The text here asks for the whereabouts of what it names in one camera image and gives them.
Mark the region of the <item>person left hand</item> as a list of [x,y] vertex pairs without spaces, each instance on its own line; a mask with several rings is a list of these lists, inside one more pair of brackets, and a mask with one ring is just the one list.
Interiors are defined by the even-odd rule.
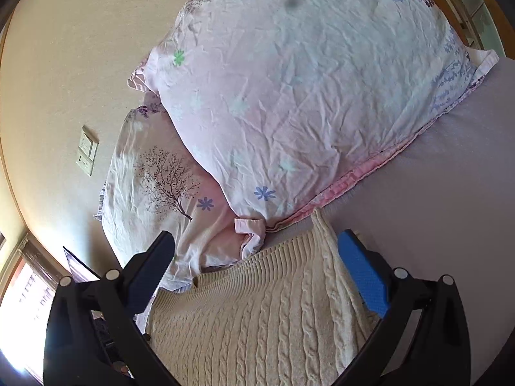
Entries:
[[117,372],[120,372],[122,375],[129,375],[129,370],[128,370],[128,367],[126,366],[126,364],[123,364],[121,362],[116,362],[113,364],[113,368]]

